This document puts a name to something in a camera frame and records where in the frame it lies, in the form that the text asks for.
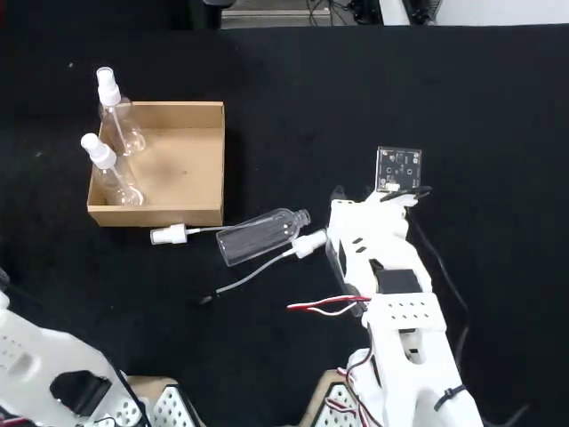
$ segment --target black cable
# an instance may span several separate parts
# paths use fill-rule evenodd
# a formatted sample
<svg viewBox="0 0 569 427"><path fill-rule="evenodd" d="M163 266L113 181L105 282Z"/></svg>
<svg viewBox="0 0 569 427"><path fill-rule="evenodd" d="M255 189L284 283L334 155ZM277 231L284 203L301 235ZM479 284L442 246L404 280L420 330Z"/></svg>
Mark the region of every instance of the black cable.
<svg viewBox="0 0 569 427"><path fill-rule="evenodd" d="M7 283L6 284L8 289L14 291L16 294L19 294L20 296L30 300L31 302L33 302L36 305L39 305L40 307L42 307L47 313L49 313L50 315L53 316L54 312L50 312L50 310L47 310L47 308L45 307L45 304L41 301L39 301L37 298L31 296L30 294L28 294L25 291L22 291L21 289L19 289L18 287L14 286L12 283ZM59 318L62 319L63 317L61 316L54 316L55 318ZM70 325L72 325L71 322L69 321L64 321L64 323L68 324L68 327ZM76 330L76 326L72 326L69 327L69 332L72 334L75 334L77 338L79 338L80 340L84 341L84 342L88 342L89 340L86 339L87 334L85 333L81 333L81 334L76 334L77 330ZM148 419L148 416L146 414L146 408L144 407L144 405L142 404L142 402L140 402L139 398L136 396L136 394L134 393L134 391L132 390L131 385L126 381L126 379L123 377L123 374L121 373L121 371L115 366L115 364L110 360L110 358L107 356L107 354L105 354L103 351L100 351L101 354L103 355L103 357L107 360L108 364L113 368L113 371L115 371L116 376L118 377L118 381L123 385L124 389L126 390L126 392L129 394L129 396L131 397L131 399L134 401L134 404L137 406L137 408L140 410L140 416L142 417L142 420L144 421L144 423L147 425L147 427L152 427L152 424L150 423L150 420Z"/></svg>
<svg viewBox="0 0 569 427"><path fill-rule="evenodd" d="M339 5L339 3L336 3L332 0L330 1L330 14L336 13L336 16L338 18L340 18L342 24L346 26L346 25L348 25L348 23L346 22L346 20L344 20L344 17L341 16L341 14L336 10L336 7L338 7L338 5Z"/></svg>
<svg viewBox="0 0 569 427"><path fill-rule="evenodd" d="M359 362L355 363L354 365L352 365L351 367L349 367L346 370L346 387L348 388L348 392L351 395L351 397L355 401L357 401L357 403L364 409L364 411L367 413L367 415L370 417L370 419L373 421L373 423L375 423L375 425L377 425L378 427L382 427L381 424L373 417L372 413L367 408L367 406L364 404L364 402L362 402L362 400L356 394L356 392L352 388L351 382L349 381L349 376L350 376L352 370L354 370L354 368L356 368L356 367L362 366L364 363L368 362L372 358L372 355L373 355L373 335L372 335L372 329L369 327L369 325L367 327L367 333L368 333L369 338L370 338L370 348L367 351L367 354L365 355L365 357L363 359L361 359Z"/></svg>
<svg viewBox="0 0 569 427"><path fill-rule="evenodd" d="M332 0L328 0L328 11L330 12L330 27L334 26L334 15L332 13L332 10L333 10Z"/></svg>
<svg viewBox="0 0 569 427"><path fill-rule="evenodd" d="M380 199L380 202L387 202L394 198L404 196L405 194L414 194L416 199L428 196L433 189L428 185L413 187L412 189L401 189L399 191L392 191Z"/></svg>
<svg viewBox="0 0 569 427"><path fill-rule="evenodd" d="M436 250L436 248L430 243L430 240L427 238L427 235L425 234L422 227L420 226L419 221L415 217L414 213L412 213L412 210L407 209L407 214L409 215L409 218L411 219L411 225L415 228L415 230L417 231L417 234L419 234L419 237L422 240L423 245L425 245L425 247L429 250L429 252L431 252L431 254L437 259L438 266L440 267L441 272L443 273L443 277L445 278L446 284L451 288L451 291L453 291L454 296L456 297L457 301L459 302L459 304L464 309L464 312L467 315L466 325L465 325L464 329L462 330L461 336L460 336L458 342L456 343L456 349L454 350L454 362L456 363L456 367L460 373L461 372L462 352L464 350L464 343L466 342L466 338L467 338L467 336L469 334L469 330L470 330L469 306L462 299L461 294L459 293L457 287L455 286L453 280L451 279L451 275L449 274L448 270L446 269L445 262L443 261L443 257ZM517 423L517 421L527 412L527 410L529 408L530 408L529 404L527 404L527 403L524 404L505 423L500 423L500 424L492 423L492 422L484 419L483 416L480 416L480 418L482 419L482 423L485 427L513 427Z"/></svg>
<svg viewBox="0 0 569 427"><path fill-rule="evenodd" d="M314 27L319 27L318 22L317 22L316 18L314 17L314 11L318 8L318 6L320 6L320 4L322 4L322 2L324 0L318 0L313 8L310 8L310 2L309 1L316 1L316 0L306 0L306 6L309 9L309 23L310 23L310 25L313 25Z"/></svg>
<svg viewBox="0 0 569 427"><path fill-rule="evenodd" d="M107 421L107 420L113 420L113 423L115 424L115 427L116 427L116 419L114 416L106 416L104 418L101 418L100 420L93 421L93 424L102 423L103 421Z"/></svg>
<svg viewBox="0 0 569 427"><path fill-rule="evenodd" d="M523 405L522 407L520 407L509 419L507 422L502 423L502 424L496 424L496 423L492 423L488 420L485 420L484 418L482 418L482 424L485 427L513 427L518 421L519 419L524 416L524 414L529 410L530 405L529 403L526 403L525 405Z"/></svg>

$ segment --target robotic arm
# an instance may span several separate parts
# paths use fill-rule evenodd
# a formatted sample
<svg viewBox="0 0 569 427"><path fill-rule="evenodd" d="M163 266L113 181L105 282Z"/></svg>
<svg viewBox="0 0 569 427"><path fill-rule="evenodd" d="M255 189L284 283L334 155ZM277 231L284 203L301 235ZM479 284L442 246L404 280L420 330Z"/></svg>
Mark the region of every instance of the robotic arm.
<svg viewBox="0 0 569 427"><path fill-rule="evenodd" d="M482 427L462 385L430 275L407 242L406 209L420 187L421 152L379 148L376 190L333 200L326 252L344 291L371 298L355 314L369 331L378 375L364 350L349 358L354 392L384 427Z"/></svg>
<svg viewBox="0 0 569 427"><path fill-rule="evenodd" d="M113 417L137 425L139 407L105 356L75 336L8 310L0 292L0 406L36 425L74 427Z"/></svg>

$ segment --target bottle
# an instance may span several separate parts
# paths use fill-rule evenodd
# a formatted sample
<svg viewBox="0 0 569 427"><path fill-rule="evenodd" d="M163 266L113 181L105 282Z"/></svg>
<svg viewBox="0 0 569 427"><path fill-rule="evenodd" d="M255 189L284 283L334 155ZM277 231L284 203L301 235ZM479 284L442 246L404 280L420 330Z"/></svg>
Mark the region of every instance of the bottle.
<svg viewBox="0 0 569 427"><path fill-rule="evenodd" d="M217 233L221 255L231 267L286 245L310 224L308 211L276 209Z"/></svg>
<svg viewBox="0 0 569 427"><path fill-rule="evenodd" d="M93 178L110 205L140 206L144 196L136 188L131 168L124 157L117 157L107 144L94 133L81 138L83 147L96 166Z"/></svg>
<svg viewBox="0 0 569 427"><path fill-rule="evenodd" d="M99 68L97 81L100 121L111 145L124 156L143 151L146 148L146 140L140 127L132 119L132 103L121 96L112 68Z"/></svg>

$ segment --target black surface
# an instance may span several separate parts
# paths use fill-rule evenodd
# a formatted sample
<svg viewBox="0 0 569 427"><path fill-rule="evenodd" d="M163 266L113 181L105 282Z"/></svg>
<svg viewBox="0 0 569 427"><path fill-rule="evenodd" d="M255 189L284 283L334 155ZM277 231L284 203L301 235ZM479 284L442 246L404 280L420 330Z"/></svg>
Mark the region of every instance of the black surface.
<svg viewBox="0 0 569 427"><path fill-rule="evenodd" d="M208 425L298 422L323 371L365 345L353 318L285 311L338 292L324 251L198 309L258 263L228 269L212 235L150 246L147 230L95 225L79 138L97 129L93 71L108 64L135 100L226 102L228 223L285 206L315 230L336 184L373 186L378 145L422 149L434 191L416 213L473 317L464 383L486 418L529 401L520 426L562 425L568 40L565 26L5 36L4 267L58 316L13 309L69 318L129 374L180 380ZM460 309L420 251L455 343Z"/></svg>

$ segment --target cardboard box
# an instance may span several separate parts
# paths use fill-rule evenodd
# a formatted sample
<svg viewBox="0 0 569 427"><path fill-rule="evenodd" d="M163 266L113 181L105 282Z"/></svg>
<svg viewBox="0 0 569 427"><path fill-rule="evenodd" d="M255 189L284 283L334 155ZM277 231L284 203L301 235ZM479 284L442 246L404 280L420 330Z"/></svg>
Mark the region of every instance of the cardboard box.
<svg viewBox="0 0 569 427"><path fill-rule="evenodd" d="M144 205L107 205L93 178L87 211L104 227L223 223L225 117L222 102L134 102L147 148L129 157ZM104 129L100 138L107 141Z"/></svg>

